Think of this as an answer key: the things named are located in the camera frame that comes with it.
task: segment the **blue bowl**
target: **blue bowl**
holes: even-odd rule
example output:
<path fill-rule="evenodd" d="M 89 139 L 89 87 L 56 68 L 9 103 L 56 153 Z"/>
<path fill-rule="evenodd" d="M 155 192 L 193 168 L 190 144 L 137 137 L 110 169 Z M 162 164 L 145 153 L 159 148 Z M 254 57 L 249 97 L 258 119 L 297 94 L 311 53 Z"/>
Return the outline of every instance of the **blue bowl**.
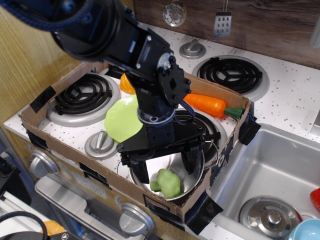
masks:
<path fill-rule="evenodd" d="M 320 240 L 320 219 L 304 220 L 295 227 L 287 240 Z"/>

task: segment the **toy carrot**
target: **toy carrot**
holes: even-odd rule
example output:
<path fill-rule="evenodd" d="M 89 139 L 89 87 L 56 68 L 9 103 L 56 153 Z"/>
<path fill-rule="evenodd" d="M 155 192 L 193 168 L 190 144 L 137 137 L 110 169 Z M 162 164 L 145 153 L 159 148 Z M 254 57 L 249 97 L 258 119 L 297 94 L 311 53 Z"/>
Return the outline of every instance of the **toy carrot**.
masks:
<path fill-rule="evenodd" d="M 222 99 L 212 96 L 190 93 L 183 99 L 190 106 L 205 112 L 215 118 L 221 118 L 224 114 L 238 120 L 244 113 L 242 107 L 227 107 Z"/>

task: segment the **green toy broccoli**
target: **green toy broccoli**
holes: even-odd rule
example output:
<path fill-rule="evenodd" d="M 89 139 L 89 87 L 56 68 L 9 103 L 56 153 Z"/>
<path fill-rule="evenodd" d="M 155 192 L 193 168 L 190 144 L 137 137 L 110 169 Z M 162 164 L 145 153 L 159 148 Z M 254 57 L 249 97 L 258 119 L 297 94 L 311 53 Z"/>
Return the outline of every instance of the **green toy broccoli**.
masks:
<path fill-rule="evenodd" d="M 156 176 L 157 181 L 150 183 L 150 188 L 154 192 L 161 191 L 163 195 L 170 199 L 181 193 L 180 178 L 168 169 L 160 169 Z"/>

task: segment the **cardboard box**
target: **cardboard box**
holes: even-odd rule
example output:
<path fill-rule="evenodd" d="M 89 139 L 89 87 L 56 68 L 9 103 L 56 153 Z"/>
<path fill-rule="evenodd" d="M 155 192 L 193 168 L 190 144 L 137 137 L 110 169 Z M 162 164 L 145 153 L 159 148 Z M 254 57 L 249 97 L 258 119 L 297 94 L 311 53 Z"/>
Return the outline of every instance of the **cardboard box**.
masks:
<path fill-rule="evenodd" d="M 128 196 L 137 205 L 151 209 L 151 212 L 158 215 L 161 219 L 174 225 L 181 224 L 182 226 L 182 223 L 189 223 L 195 215 L 199 214 L 200 209 L 203 208 L 206 198 L 202 196 L 206 195 L 206 190 L 210 188 L 210 185 L 218 175 L 223 165 L 222 163 L 224 161 L 228 162 L 230 152 L 239 138 L 240 128 L 247 119 L 249 111 L 251 110 L 252 112 L 251 101 L 226 87 L 197 78 L 187 73 L 185 74 L 185 77 L 191 80 L 191 90 L 193 93 L 223 99 L 226 101 L 228 107 L 242 107 L 245 109 L 245 112 L 242 118 L 238 121 L 226 144 L 220 148 L 220 155 L 223 157 L 221 158 L 221 162 L 218 166 L 205 170 L 199 184 L 193 189 L 193 191 L 188 194 L 187 197 L 183 198 L 182 202 L 173 203 L 140 188 L 127 179 L 117 175 L 112 170 L 102 166 L 98 161 L 95 161 L 82 152 L 71 148 L 62 141 L 59 141 L 38 128 L 42 120 L 47 115 L 47 105 L 51 99 L 55 98 L 63 90 L 72 85 L 93 68 L 96 68 L 96 71 L 99 72 L 105 67 L 106 65 L 101 63 L 81 64 L 57 83 L 48 87 L 21 113 L 20 118 L 22 120 L 22 124 L 27 129 L 31 142 L 37 147 L 41 147 L 48 152 L 56 152 L 79 165 L 83 164 L 91 170 L 96 171 L 99 176 L 102 176 L 103 179 L 105 179 L 107 187 Z"/>

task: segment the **wooden backsplash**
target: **wooden backsplash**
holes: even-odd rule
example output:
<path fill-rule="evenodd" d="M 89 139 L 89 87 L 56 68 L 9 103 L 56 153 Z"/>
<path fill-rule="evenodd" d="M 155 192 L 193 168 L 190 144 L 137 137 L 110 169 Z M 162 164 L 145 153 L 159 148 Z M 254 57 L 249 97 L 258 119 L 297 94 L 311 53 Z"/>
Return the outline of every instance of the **wooden backsplash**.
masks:
<path fill-rule="evenodd" d="M 180 0 L 186 21 L 179 27 L 167 25 L 163 8 L 169 0 L 134 0 L 136 19 L 175 32 L 227 46 L 320 69 L 320 48 L 309 46 L 320 17 L 319 0 L 229 0 L 231 35 L 213 38 L 217 12 L 223 0 Z"/>

